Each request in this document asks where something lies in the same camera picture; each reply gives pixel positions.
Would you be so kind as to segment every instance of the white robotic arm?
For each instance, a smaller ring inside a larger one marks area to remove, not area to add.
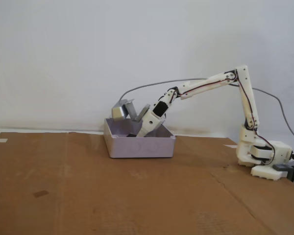
[[[165,113],[172,102],[180,97],[187,99],[195,94],[238,82],[242,97],[245,124],[241,125],[240,140],[236,150],[240,165],[254,166],[251,174],[277,180],[287,172],[273,169],[273,165],[286,164],[292,149],[280,141],[267,141],[259,136],[259,118],[247,66],[220,73],[204,81],[188,81],[169,89],[143,116],[143,124],[137,137],[157,129],[165,120]]]

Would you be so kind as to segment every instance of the gray object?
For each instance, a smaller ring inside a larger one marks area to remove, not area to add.
[[[114,121],[124,120],[128,115],[126,109],[127,99],[119,100],[112,108],[112,118]]]
[[[131,99],[125,103],[126,110],[129,114],[129,117],[131,118],[131,120],[134,120],[137,117],[136,110],[135,110],[134,104],[133,104],[133,100],[134,99]]]
[[[272,166],[273,169],[276,171],[286,171],[288,173],[287,178],[292,181],[293,178],[293,173],[294,173],[294,168],[286,165],[286,164],[275,164]]]
[[[150,107],[150,104],[147,104],[142,110],[141,112],[138,114],[138,116],[134,119],[135,122],[140,122],[143,118],[143,116],[145,115],[145,113],[148,111]]]
[[[111,158],[170,158],[173,156],[175,136],[163,125],[146,137],[126,137],[137,134],[141,122],[131,119],[104,120],[104,139]]]

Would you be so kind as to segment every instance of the red wire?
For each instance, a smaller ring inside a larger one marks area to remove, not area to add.
[[[269,144],[271,147],[272,147],[272,149],[273,149],[273,157],[272,157],[272,159],[271,159],[271,161],[269,162],[269,163],[265,163],[266,165],[268,165],[268,164],[270,164],[270,163],[272,163],[272,161],[273,161],[273,159],[274,159],[274,156],[275,156],[275,148],[273,147],[273,145],[271,144],[271,143],[269,143],[269,141],[268,140],[266,140],[265,138],[263,138],[263,137],[261,137],[260,135],[258,135],[257,134],[257,131],[255,131],[255,134],[256,134],[256,136],[258,136],[259,138],[261,138],[261,139],[263,139],[267,144]]]

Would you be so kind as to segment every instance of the cable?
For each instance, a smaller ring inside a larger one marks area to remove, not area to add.
[[[263,139],[267,144],[269,144],[269,145],[272,147],[272,149],[273,149],[273,157],[271,158],[271,161],[270,161],[269,163],[265,163],[265,162],[263,162],[263,164],[265,164],[265,165],[269,165],[269,164],[271,164],[272,161],[273,161],[273,159],[274,159],[274,157],[275,157],[275,148],[273,147],[273,145],[272,145],[271,143],[269,143],[268,140],[266,140],[265,138],[263,138],[263,137],[261,137],[260,135],[258,135],[258,134],[257,134],[257,131],[255,131],[255,135],[258,136],[259,138]]]
[[[239,86],[239,85],[235,85],[235,84],[229,84],[229,85],[230,85],[230,86],[233,86],[233,87],[238,87],[238,86]],[[293,132],[292,128],[290,127],[288,120],[286,119],[286,116],[285,116],[285,113],[284,113],[284,109],[283,109],[283,106],[282,106],[282,102],[280,101],[280,99],[279,99],[278,97],[276,97],[275,95],[270,94],[270,93],[268,93],[268,92],[265,92],[265,91],[263,91],[263,90],[261,90],[261,89],[253,88],[253,90],[256,90],[256,91],[259,91],[259,92],[263,92],[263,93],[265,93],[265,94],[268,94],[268,95],[272,96],[273,98],[276,98],[276,99],[279,101],[279,104],[280,104],[280,107],[281,107],[281,111],[282,111],[282,115],[283,115],[284,121],[285,121],[286,125],[288,126],[290,132],[291,132],[291,133],[293,134],[293,136],[294,136],[294,132]]]
[[[170,80],[170,81],[165,81],[165,82],[156,82],[156,83],[151,83],[151,84],[147,84],[147,85],[143,85],[143,86],[139,86],[136,88],[133,88],[131,90],[128,90],[127,92],[125,92],[121,98],[119,99],[119,101],[122,100],[122,98],[129,92],[132,92],[134,90],[143,88],[143,87],[150,87],[150,86],[154,86],[154,85],[159,85],[159,84],[164,84],[164,83],[169,83],[169,82],[181,82],[181,81],[192,81],[192,80],[206,80],[207,78],[189,78],[189,79],[177,79],[177,80]]]

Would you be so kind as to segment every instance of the tape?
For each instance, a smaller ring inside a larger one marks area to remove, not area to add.
[[[8,139],[0,139],[0,143],[5,143],[7,142]]]

